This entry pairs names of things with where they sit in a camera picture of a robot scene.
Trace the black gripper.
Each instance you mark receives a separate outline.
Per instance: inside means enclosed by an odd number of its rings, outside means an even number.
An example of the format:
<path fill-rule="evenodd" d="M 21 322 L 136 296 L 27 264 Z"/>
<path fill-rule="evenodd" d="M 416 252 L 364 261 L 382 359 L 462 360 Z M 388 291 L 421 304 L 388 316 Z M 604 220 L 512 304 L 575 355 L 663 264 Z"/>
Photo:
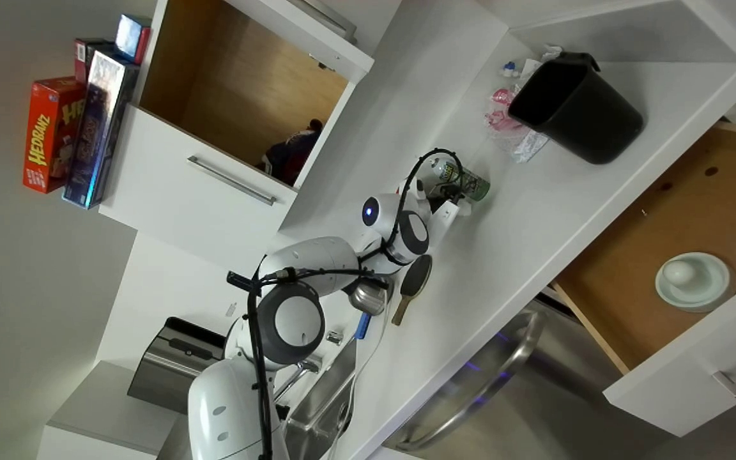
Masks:
<path fill-rule="evenodd" d="M 452 157 L 434 155 L 416 172 L 416 192 L 428 199 L 430 211 L 438 213 L 446 202 L 455 202 L 462 190 L 462 174 Z"/>

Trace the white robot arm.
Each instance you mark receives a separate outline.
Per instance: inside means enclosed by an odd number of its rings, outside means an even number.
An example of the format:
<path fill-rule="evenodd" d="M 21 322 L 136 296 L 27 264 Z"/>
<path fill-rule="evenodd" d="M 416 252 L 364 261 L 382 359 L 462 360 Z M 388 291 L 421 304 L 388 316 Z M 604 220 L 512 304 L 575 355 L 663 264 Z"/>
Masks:
<path fill-rule="evenodd" d="M 383 204 L 369 197 L 361 225 L 372 243 L 323 236 L 267 254 L 250 277 L 227 282 L 246 295 L 226 354 L 186 391 L 193 460 L 283 460 L 283 423 L 274 376 L 312 359 L 327 333 L 323 299 L 356 287 L 383 287 L 419 268 L 432 248 L 434 213 L 462 186 L 467 169 L 451 148 L 432 148 Z"/>

